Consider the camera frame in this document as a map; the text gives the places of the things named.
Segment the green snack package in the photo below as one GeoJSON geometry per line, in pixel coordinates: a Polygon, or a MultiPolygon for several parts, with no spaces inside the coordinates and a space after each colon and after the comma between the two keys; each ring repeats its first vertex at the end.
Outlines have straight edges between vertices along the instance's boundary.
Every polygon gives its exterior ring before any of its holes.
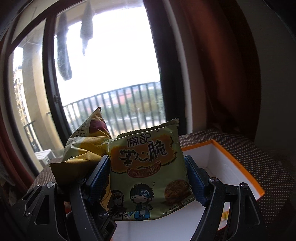
{"type": "Polygon", "coordinates": [[[195,200],[188,183],[179,119],[103,144],[111,159],[109,215],[115,221],[164,217],[195,200]]]}

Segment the red banner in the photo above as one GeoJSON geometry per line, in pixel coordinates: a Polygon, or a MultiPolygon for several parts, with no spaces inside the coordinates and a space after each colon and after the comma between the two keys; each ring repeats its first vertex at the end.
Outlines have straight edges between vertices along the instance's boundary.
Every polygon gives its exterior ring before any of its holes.
{"type": "Polygon", "coordinates": [[[144,169],[136,170],[136,169],[128,168],[127,173],[130,177],[133,177],[133,178],[149,177],[157,173],[160,170],[160,167],[161,167],[161,162],[157,161],[151,167],[147,167],[144,169]]]}

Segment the crumpled yellow bag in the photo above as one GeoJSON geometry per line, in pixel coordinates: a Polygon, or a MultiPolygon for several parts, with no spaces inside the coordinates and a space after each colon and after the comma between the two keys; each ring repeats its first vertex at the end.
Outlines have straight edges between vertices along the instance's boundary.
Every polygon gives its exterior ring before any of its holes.
{"type": "MultiPolygon", "coordinates": [[[[85,177],[106,154],[102,143],[108,139],[111,136],[99,107],[69,137],[62,162],[49,165],[57,183],[67,185],[79,177],[85,177]]],[[[103,203],[104,200],[108,203],[111,196],[110,185],[106,191],[103,203]]]]}

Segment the cartoon boy's hair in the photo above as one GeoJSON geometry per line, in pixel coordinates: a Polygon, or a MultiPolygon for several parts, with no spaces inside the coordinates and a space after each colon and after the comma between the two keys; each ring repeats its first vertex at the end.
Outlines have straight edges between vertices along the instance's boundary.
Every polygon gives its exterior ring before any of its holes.
{"type": "Polygon", "coordinates": [[[112,193],[112,198],[113,199],[118,199],[118,198],[122,197],[122,200],[124,200],[124,195],[123,195],[123,193],[121,191],[112,190],[111,193],[112,193]]]}
{"type": "Polygon", "coordinates": [[[132,187],[131,192],[130,192],[130,199],[133,202],[133,196],[145,196],[148,198],[154,198],[154,193],[152,191],[152,188],[150,188],[147,184],[145,183],[140,183],[136,184],[135,186],[132,187]]]}

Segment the sky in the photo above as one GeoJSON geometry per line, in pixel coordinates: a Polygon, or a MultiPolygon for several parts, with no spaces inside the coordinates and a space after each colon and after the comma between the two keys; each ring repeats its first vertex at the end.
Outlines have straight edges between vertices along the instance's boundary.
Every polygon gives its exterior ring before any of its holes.
{"type": "MultiPolygon", "coordinates": [[[[81,22],[69,26],[67,49],[73,77],[64,81],[56,69],[63,105],[106,91],[160,81],[145,7],[112,10],[93,17],[94,34],[82,54],[81,22]]],[[[57,44],[54,42],[55,59],[57,44]]],[[[22,49],[14,51],[14,69],[22,49]]]]}

